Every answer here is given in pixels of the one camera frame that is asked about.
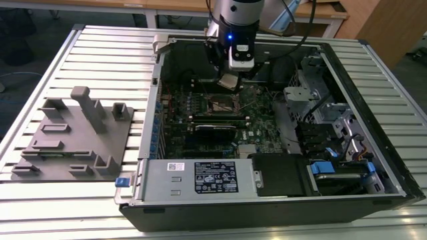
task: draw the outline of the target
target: motherboard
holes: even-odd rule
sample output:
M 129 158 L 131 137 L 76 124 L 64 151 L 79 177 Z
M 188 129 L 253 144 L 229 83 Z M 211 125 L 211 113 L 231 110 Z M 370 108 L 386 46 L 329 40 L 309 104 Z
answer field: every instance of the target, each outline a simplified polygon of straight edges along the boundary
M 161 94 L 167 159 L 236 159 L 281 153 L 273 96 L 243 84 L 233 93 L 165 84 Z

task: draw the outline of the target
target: aluminum slotted table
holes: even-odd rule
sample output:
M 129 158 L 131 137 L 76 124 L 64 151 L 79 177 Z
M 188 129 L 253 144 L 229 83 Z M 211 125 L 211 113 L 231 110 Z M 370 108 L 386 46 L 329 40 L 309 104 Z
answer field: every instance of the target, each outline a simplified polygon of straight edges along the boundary
M 121 172 L 136 170 L 151 87 L 152 41 L 159 33 L 203 36 L 201 31 L 77 26 L 59 50 L 43 79 L 0 144 L 0 239 L 233 238 L 233 239 L 414 239 L 427 238 L 427 200 L 399 210 L 378 212 L 343 224 L 139 232 L 115 204 L 113 182 L 20 183 L 11 170 L 32 140 L 44 113 L 44 98 L 65 98 L 73 86 L 88 86 L 103 106 L 125 102 L 135 108 Z M 280 40 L 259 35 L 260 39 Z M 297 42 L 300 38 L 287 38 Z M 368 45 L 358 40 L 327 42 L 340 59 L 402 159 L 427 194 L 427 116 Z M 125 188 L 121 197 L 129 197 Z

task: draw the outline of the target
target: power supply label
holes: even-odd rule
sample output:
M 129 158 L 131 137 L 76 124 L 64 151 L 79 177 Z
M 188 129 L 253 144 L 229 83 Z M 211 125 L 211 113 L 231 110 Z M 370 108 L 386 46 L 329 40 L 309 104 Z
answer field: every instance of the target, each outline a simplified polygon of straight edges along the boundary
M 236 163 L 195 162 L 193 181 L 197 194 L 237 193 Z

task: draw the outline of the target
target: blue tab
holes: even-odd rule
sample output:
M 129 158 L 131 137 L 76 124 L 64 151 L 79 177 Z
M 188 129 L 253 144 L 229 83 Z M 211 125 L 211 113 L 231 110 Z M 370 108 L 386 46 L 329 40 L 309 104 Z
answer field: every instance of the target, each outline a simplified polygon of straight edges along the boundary
M 128 188 L 131 186 L 131 178 L 117 177 L 115 179 L 115 187 L 116 188 Z
M 374 163 L 371 163 L 371 162 L 367 163 L 367 169 L 368 169 L 370 173 L 374 173 L 376 171 Z
M 309 165 L 312 174 L 333 174 L 335 169 L 329 161 L 316 161 Z
M 339 156 L 338 153 L 329 147 L 327 147 L 325 150 L 331 153 L 333 158 Z

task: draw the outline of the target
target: white sticker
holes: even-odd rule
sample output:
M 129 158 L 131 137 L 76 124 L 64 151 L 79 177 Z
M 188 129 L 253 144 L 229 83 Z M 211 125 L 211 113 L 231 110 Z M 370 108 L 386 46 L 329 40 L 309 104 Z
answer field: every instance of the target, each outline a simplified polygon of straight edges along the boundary
M 332 18 L 332 19 L 346 19 L 347 16 L 332 15 L 331 18 Z
M 183 162 L 168 162 L 167 170 L 168 171 L 184 171 L 185 163 Z
M 143 7 L 141 4 L 128 4 L 128 3 L 123 4 L 123 6 L 125 6 L 125 7 L 135 7 L 135 8 L 141 8 L 141 7 Z
M 237 51 L 240 51 L 240 52 L 247 52 L 247 51 L 249 51 L 249 46 L 248 46 L 248 45 L 236 45 L 235 48 L 236 48 Z

